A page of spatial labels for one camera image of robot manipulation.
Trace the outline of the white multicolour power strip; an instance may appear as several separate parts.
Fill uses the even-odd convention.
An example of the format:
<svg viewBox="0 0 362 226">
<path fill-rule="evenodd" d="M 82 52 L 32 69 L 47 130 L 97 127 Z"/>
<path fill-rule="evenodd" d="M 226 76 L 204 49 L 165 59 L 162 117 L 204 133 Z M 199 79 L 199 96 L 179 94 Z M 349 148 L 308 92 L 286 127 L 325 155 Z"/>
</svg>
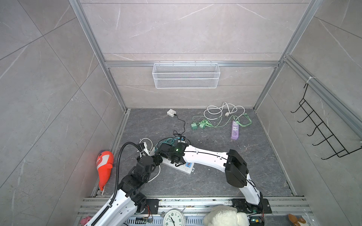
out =
<svg viewBox="0 0 362 226">
<path fill-rule="evenodd" d="M 186 173 L 188 175 L 190 175 L 193 171 L 194 171 L 194 163 L 171 163 L 171 160 L 162 157 L 163 161 L 161 162 L 161 164 L 158 166 L 158 173 L 157 176 L 160 174 L 160 170 L 161 170 L 161 166 L 168 166 L 169 168 L 173 168 L 176 169 L 178 171 L 181 171 L 183 173 Z"/>
</svg>

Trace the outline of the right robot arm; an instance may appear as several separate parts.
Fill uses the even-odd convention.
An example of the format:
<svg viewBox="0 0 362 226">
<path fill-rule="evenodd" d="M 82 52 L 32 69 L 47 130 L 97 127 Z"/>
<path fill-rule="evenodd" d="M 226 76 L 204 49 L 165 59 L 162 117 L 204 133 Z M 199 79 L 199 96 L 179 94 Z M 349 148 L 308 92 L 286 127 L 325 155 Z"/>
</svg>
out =
<svg viewBox="0 0 362 226">
<path fill-rule="evenodd" d="M 156 153 L 172 163 L 196 163 L 224 172 L 228 184 L 239 188 L 244 195 L 249 211 L 262 210 L 263 195 L 252 182 L 247 163 L 237 151 L 231 149 L 228 152 L 213 152 L 179 142 L 176 145 L 163 143 L 156 149 Z"/>
</svg>

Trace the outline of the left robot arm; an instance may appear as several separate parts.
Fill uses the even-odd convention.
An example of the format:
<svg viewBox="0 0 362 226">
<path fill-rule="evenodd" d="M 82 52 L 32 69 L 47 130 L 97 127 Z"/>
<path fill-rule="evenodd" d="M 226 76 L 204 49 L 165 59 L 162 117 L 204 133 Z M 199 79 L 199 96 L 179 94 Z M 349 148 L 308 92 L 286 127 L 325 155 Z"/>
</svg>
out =
<svg viewBox="0 0 362 226">
<path fill-rule="evenodd" d="M 137 158 L 136 166 L 120 180 L 121 155 L 128 145 L 135 147 L 141 156 Z M 126 142 L 121 146 L 116 163 L 114 193 L 106 204 L 86 223 L 87 226 L 119 226 L 133 214 L 143 213 L 144 210 L 149 209 L 146 204 L 147 198 L 141 193 L 141 190 L 146 183 L 150 182 L 151 173 L 160 165 L 162 157 L 159 155 L 150 156 L 148 153 L 145 143 Z"/>
</svg>

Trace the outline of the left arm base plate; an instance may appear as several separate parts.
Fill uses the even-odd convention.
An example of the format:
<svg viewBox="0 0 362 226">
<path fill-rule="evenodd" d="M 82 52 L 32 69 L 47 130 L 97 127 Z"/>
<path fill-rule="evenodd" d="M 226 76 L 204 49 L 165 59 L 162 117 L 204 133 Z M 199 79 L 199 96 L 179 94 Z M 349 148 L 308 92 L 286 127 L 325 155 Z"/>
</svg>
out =
<svg viewBox="0 0 362 226">
<path fill-rule="evenodd" d="M 142 214 L 148 215 L 149 210 L 152 215 L 157 214 L 159 209 L 159 202 L 159 199 L 147 199 Z"/>
</svg>

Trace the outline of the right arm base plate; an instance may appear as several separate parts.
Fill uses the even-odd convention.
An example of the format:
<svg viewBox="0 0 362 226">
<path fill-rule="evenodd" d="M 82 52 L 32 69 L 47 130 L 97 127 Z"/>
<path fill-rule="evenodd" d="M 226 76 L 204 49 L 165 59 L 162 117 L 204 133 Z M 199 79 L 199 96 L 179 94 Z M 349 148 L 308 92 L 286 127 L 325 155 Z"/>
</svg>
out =
<svg viewBox="0 0 362 226">
<path fill-rule="evenodd" d="M 246 214 L 272 213 L 269 201 L 265 198 L 262 198 L 257 205 L 248 203 L 246 199 L 232 199 L 232 207 L 236 208 L 238 212 Z"/>
</svg>

